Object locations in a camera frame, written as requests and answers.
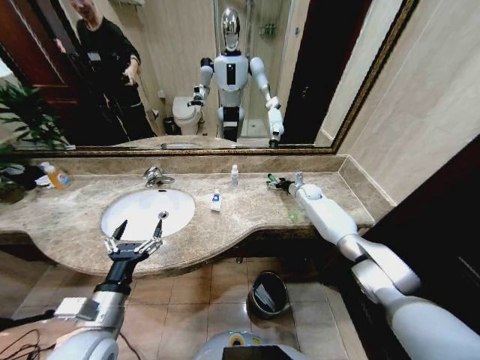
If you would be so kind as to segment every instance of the black cable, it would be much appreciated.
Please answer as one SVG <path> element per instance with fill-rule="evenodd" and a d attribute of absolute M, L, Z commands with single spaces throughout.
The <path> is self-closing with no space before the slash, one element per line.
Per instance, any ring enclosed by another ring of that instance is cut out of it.
<path fill-rule="evenodd" d="M 120 336 L 121 338 L 125 341 L 125 343 L 127 344 L 127 346 L 130 348 L 130 350 L 133 351 L 133 353 L 136 355 L 136 358 L 138 360 L 142 360 L 142 358 L 140 358 L 140 355 L 138 354 L 138 352 L 130 345 L 130 343 L 128 342 L 127 338 L 125 337 L 125 335 L 123 335 L 122 333 L 120 333 Z"/>
<path fill-rule="evenodd" d="M 0 355 L 3 354 L 8 349 L 10 349 L 13 345 L 18 343 L 24 337 L 26 337 L 27 335 L 30 335 L 31 333 L 35 333 L 37 335 L 36 343 L 26 343 L 26 344 L 22 345 L 16 352 L 10 354 L 9 356 L 7 356 L 5 358 L 0 358 L 0 360 L 17 360 L 17 359 L 25 358 L 25 357 L 26 357 L 27 360 L 38 360 L 40 358 L 40 354 L 43 351 L 51 350 L 55 347 L 55 344 L 53 344 L 53 345 L 50 345 L 50 346 L 48 346 L 44 349 L 41 349 L 40 348 L 40 332 L 38 331 L 37 328 L 34 328 L 33 330 L 27 331 L 25 334 L 23 334 L 18 339 L 16 339 L 13 343 L 11 343 L 7 347 L 5 347 L 2 351 L 0 351 Z M 21 352 L 24 352 L 24 351 L 30 350 L 30 349 L 32 349 L 30 352 L 25 352 L 23 354 L 20 354 Z"/>

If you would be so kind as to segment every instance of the gold mirror frame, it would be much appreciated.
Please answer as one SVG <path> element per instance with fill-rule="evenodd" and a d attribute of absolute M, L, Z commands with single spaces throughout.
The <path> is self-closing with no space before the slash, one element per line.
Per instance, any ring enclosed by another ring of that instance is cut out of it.
<path fill-rule="evenodd" d="M 205 149 L 144 149 L 115 146 L 77 146 L 75 150 L 47 151 L 47 150 L 17 150 L 13 155 L 21 158 L 86 158 L 86 157 L 148 157 L 148 156 L 187 156 L 187 155 L 334 155 L 338 152 L 348 130 L 355 121 L 368 94 L 380 75 L 383 66 L 395 48 L 409 18 L 419 0 L 403 0 L 390 29 L 373 60 L 363 83 L 358 90 L 348 113 L 343 119 L 340 130 L 329 148 L 316 148 L 312 145 L 282 146 L 281 148 L 205 148 Z"/>

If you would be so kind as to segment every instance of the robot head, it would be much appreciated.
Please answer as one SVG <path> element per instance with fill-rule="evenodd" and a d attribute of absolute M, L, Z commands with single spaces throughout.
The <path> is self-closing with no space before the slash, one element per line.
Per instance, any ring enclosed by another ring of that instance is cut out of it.
<path fill-rule="evenodd" d="M 232 52 L 237 50 L 240 36 L 240 19 L 239 14 L 229 7 L 222 15 L 222 29 L 226 51 Z"/>

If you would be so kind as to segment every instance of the faucet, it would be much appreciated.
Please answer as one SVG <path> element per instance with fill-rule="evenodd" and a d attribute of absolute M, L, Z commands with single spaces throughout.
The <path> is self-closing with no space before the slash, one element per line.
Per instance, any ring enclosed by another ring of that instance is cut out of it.
<path fill-rule="evenodd" d="M 172 184 L 175 182 L 174 178 L 163 175 L 161 169 L 158 169 L 156 166 L 152 166 L 145 171 L 143 178 L 147 181 L 145 184 L 146 188 L 151 188 L 153 185 Z"/>

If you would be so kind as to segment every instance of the trash can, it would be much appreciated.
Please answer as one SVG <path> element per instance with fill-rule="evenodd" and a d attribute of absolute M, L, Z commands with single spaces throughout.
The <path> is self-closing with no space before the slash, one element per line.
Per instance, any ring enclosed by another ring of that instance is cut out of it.
<path fill-rule="evenodd" d="M 281 314 L 287 299 L 285 283 L 271 271 L 260 274 L 248 293 L 250 309 L 261 319 L 271 319 Z"/>
<path fill-rule="evenodd" d="M 163 119 L 163 128 L 165 129 L 165 134 L 167 135 L 180 135 L 180 127 L 177 126 L 173 118 L 164 118 Z"/>

